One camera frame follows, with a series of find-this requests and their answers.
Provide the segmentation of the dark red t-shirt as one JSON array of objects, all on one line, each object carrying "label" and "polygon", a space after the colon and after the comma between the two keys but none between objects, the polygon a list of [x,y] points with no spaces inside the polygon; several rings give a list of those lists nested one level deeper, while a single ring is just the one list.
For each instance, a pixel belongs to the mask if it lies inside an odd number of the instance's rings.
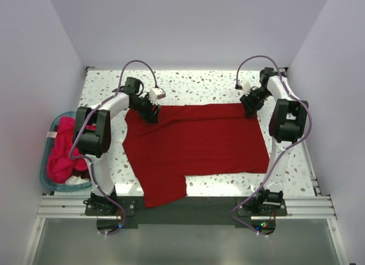
[{"label": "dark red t-shirt", "polygon": [[185,197],[187,176],[267,171],[259,122],[240,103],[165,105],[155,124],[131,109],[125,122],[123,148],[147,208]]}]

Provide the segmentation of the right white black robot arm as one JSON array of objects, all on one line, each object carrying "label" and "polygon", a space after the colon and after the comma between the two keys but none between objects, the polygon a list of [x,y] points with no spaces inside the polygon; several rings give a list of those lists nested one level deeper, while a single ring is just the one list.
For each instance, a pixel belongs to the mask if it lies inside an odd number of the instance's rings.
[{"label": "right white black robot arm", "polygon": [[290,149],[297,145],[304,134],[309,104],[292,93],[284,71],[266,67],[259,73],[259,82],[260,86],[253,87],[240,101],[245,116],[251,118],[262,109],[267,98],[274,99],[275,107],[269,122],[271,154],[259,191],[243,207],[260,215],[268,215],[282,205]]}]

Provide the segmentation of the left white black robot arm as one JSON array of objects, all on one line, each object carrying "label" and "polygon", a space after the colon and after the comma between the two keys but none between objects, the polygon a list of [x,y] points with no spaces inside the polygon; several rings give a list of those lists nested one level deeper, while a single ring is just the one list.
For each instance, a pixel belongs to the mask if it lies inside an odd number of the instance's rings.
[{"label": "left white black robot arm", "polygon": [[143,93],[144,85],[137,78],[128,77],[112,95],[91,107],[76,110],[74,139],[69,157],[85,160],[92,182],[92,197],[98,196],[98,208],[105,215],[117,211],[118,201],[111,197],[115,185],[108,165],[108,150],[112,143],[111,121],[122,111],[131,109],[147,124],[158,123],[160,105],[157,101],[166,97],[165,91],[155,86]]}]

